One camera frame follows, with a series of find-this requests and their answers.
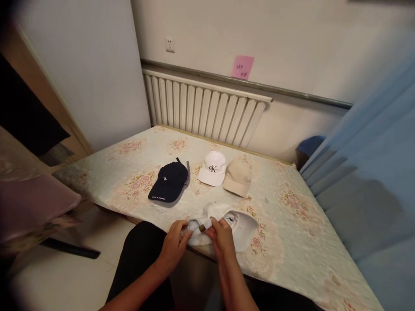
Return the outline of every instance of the person's knee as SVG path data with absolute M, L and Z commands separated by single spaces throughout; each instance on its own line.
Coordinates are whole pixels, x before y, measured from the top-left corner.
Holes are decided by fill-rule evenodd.
M 161 235 L 165 232 L 150 222 L 142 221 L 135 225 L 134 228 L 128 233 L 124 244 L 133 243 L 136 244 L 138 241 L 142 240 L 144 237 L 153 237 L 155 235 Z

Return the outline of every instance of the hand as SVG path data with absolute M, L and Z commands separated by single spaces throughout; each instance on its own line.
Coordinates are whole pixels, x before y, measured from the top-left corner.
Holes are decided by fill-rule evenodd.
M 212 227 L 205 234 L 213 241 L 213 248 L 218 261 L 225 259 L 236 260 L 235 244 L 233 243 L 232 228 L 221 219 L 217 221 L 212 217 Z
M 163 248 L 155 265 L 162 272 L 165 272 L 167 276 L 176 268 L 185 253 L 187 242 L 193 234 L 193 231 L 187 231 L 182 240 L 180 240 L 180 232 L 187 224 L 188 222 L 185 220 L 176 220 L 164 238 Z

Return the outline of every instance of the white tile floor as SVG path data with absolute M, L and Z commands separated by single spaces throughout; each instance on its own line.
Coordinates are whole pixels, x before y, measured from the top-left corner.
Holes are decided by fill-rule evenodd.
M 77 231 L 83 244 L 101 251 L 96 260 L 37 246 L 28 251 L 13 285 L 28 310 L 98 310 L 105 303 L 122 246 L 134 224 L 90 208 Z M 70 241 L 58 233 L 56 238 Z M 219 287 L 214 263 L 186 251 L 170 277 L 176 306 L 218 310 Z

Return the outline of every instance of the radiator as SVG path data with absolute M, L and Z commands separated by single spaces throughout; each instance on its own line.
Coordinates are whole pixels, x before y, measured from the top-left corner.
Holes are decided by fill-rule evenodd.
M 152 125 L 246 148 L 271 97 L 143 69 Z

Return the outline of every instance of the floral mattress cover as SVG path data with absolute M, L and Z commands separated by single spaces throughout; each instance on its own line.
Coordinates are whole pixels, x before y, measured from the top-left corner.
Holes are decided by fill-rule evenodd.
M 245 198 L 199 182 L 211 150 L 252 167 Z M 147 196 L 159 169 L 179 157 L 191 181 L 179 203 L 165 208 Z M 231 204 L 259 222 L 250 247 L 238 253 L 243 272 L 300 293 L 326 310 L 383 310 L 297 170 L 175 130 L 156 126 L 57 171 L 54 176 L 90 201 L 167 231 L 173 221 L 211 201 Z M 214 257 L 211 246 L 198 248 Z

